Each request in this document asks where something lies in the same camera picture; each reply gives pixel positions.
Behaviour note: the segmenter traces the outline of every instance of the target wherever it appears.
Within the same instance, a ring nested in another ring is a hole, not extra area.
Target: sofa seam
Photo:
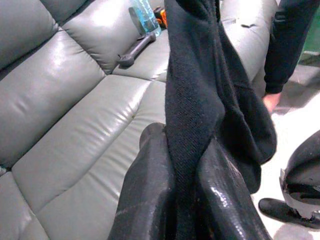
[[[146,95],[146,92],[148,91],[148,89],[150,88],[150,86],[152,85],[152,82],[150,81],[150,83],[148,84],[148,86],[146,87],[145,91],[143,92],[143,96],[141,98],[141,100],[139,101],[139,105],[137,107],[137,110],[135,111],[135,116],[137,115],[137,113],[139,112],[141,103]],[[56,195],[54,198],[52,198],[51,200],[49,200],[46,204],[44,204],[36,213],[34,213],[35,215],[39,214],[47,205],[49,205],[53,200],[55,200],[56,198],[58,198],[59,196],[63,195],[64,193],[68,192],[70,189],[72,189],[75,185],[77,185],[77,183],[79,183],[84,176],[86,176],[88,174],[88,172],[94,167],[94,165],[96,165],[97,161],[105,154],[105,152],[109,149],[109,147],[115,142],[115,140],[128,128],[128,126],[134,121],[134,118],[131,118],[129,123],[127,124],[127,126],[125,126],[125,128],[117,135],[117,137],[115,137],[113,139],[113,141],[109,144],[109,146],[95,159],[94,163],[87,169],[87,171],[74,183],[72,184],[67,190],[65,190],[64,192]]]
[[[152,78],[146,78],[146,77],[141,77],[141,76],[133,76],[133,75],[123,75],[123,74],[119,74],[119,73],[111,73],[111,76],[119,76],[119,77],[128,77],[128,78],[134,78],[134,79],[141,79],[141,80],[145,80],[148,82],[157,82],[157,83],[163,83],[166,84],[165,81],[159,81],[159,77],[160,75],[164,74],[165,72],[167,72],[168,70],[163,71],[161,74],[159,74],[156,78],[152,77]]]
[[[40,219],[38,218],[37,214],[32,210],[30,204],[27,202],[27,199],[25,198],[24,193],[21,191],[21,188],[19,187],[19,184],[18,184],[18,182],[17,182],[17,180],[16,180],[16,178],[15,178],[14,173],[11,172],[11,174],[12,174],[12,178],[13,178],[13,180],[14,180],[14,183],[15,183],[15,185],[17,186],[17,188],[18,188],[18,190],[19,190],[19,192],[20,192],[20,194],[21,194],[21,196],[22,196],[22,198],[23,198],[23,202],[26,203],[27,207],[28,207],[28,208],[30,209],[30,211],[33,213],[33,215],[35,216],[35,218],[38,220],[39,224],[41,225],[41,227],[42,227],[44,233],[47,235],[48,239],[51,239],[51,238],[49,237],[49,235],[48,235],[48,232],[47,232],[46,229],[44,228],[43,224],[40,222]],[[26,228],[30,225],[31,222],[32,222],[32,219],[31,219],[31,221],[25,226],[24,230],[23,230],[21,233],[19,233],[19,239],[20,239],[21,234],[23,234],[23,233],[25,232]]]
[[[91,56],[91,54],[89,54],[83,47],[82,47],[82,45],[79,43],[79,42],[77,42],[64,28],[63,28],[63,26],[62,25],[60,25],[60,23],[54,18],[54,16],[51,14],[51,12],[48,10],[48,8],[46,7],[46,5],[44,5],[44,3],[41,1],[41,0],[38,0],[42,5],[43,5],[43,7],[46,9],[46,11],[50,14],[50,16],[52,17],[52,19],[55,21],[55,24],[58,26],[58,28],[57,28],[57,31],[50,37],[50,38],[52,38],[56,33],[58,33],[59,31],[64,31],[77,45],[79,45],[80,46],[80,48],[82,48],[82,50],[87,54],[87,55],[89,55],[90,56],[90,58],[92,58],[94,61],[95,61],[95,63],[99,66],[99,68],[102,70],[102,72],[103,72],[103,74],[104,74],[104,77],[105,76],[107,76],[108,74],[106,74],[105,73],[105,71],[103,70],[103,68],[101,67],[101,65],[97,62],[97,60],[95,60],[92,56]],[[69,17],[67,17],[67,19],[65,19],[64,21],[62,21],[62,23],[63,24],[65,24],[66,22],[67,22],[67,20],[73,15],[73,14],[75,14],[80,8],[82,8],[84,5],[85,5],[85,3],[86,3],[87,1],[85,1],[75,12],[73,12]]]
[[[45,10],[50,14],[51,18],[54,20],[54,23],[52,25],[52,35],[48,38],[46,38],[45,40],[43,40],[41,43],[39,43],[38,45],[36,45],[35,47],[33,47],[32,49],[30,49],[29,51],[23,53],[21,56],[19,56],[18,58],[15,58],[12,62],[4,65],[2,68],[0,68],[0,72],[5,71],[9,66],[11,66],[12,64],[14,64],[15,62],[19,61],[20,59],[22,59],[23,57],[29,55],[30,53],[32,53],[34,50],[41,48],[47,41],[49,41],[54,35],[56,35],[57,32],[59,32],[59,24],[57,23],[57,21],[54,19],[54,17],[52,16],[51,12],[48,11],[47,7],[42,3],[41,0],[38,0],[40,2],[40,4],[45,8]]]
[[[59,26],[59,28],[61,29],[61,31],[64,31],[77,45],[80,46],[80,48],[81,48],[87,55],[90,56],[90,58],[91,58],[93,61],[95,61],[95,63],[99,66],[100,70],[103,72],[104,77],[110,75],[110,74],[107,74],[107,73],[103,70],[103,68],[102,68],[101,65],[98,63],[98,61],[95,60],[94,57],[93,57],[77,40],[75,40],[62,26],[60,26],[59,24],[58,24],[58,26]]]

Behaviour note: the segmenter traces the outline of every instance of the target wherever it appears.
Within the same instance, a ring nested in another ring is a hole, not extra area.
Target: plastic bottle
[[[156,36],[159,36],[161,33],[161,27],[150,7],[148,0],[131,0],[131,3],[145,32],[154,32]]]

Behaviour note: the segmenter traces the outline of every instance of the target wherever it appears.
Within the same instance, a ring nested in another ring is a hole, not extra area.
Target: person
[[[281,0],[275,13],[266,55],[263,103],[269,113],[280,101],[293,74],[320,0]]]

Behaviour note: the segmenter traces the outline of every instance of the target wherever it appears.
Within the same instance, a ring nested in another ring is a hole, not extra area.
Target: gray leather sofa
[[[107,239],[140,134],[165,123],[168,33],[119,68],[118,54],[139,36],[129,7],[129,0],[0,1],[0,240]],[[222,3],[251,80],[276,7]]]

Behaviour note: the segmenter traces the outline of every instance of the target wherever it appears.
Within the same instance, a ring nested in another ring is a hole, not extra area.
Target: shiny black material
[[[142,133],[140,152],[129,168],[109,240],[173,240],[175,181],[164,125]]]
[[[320,186],[320,130],[294,151],[284,178],[287,184]]]
[[[302,218],[292,207],[284,201],[263,198],[259,202],[259,209],[270,218],[284,223],[298,224],[312,229],[320,229],[320,213],[313,212],[311,219]]]
[[[197,239],[271,240],[235,160],[213,139],[196,172]]]
[[[285,202],[264,198],[259,209],[285,223],[320,229],[320,130],[292,154],[280,177]]]

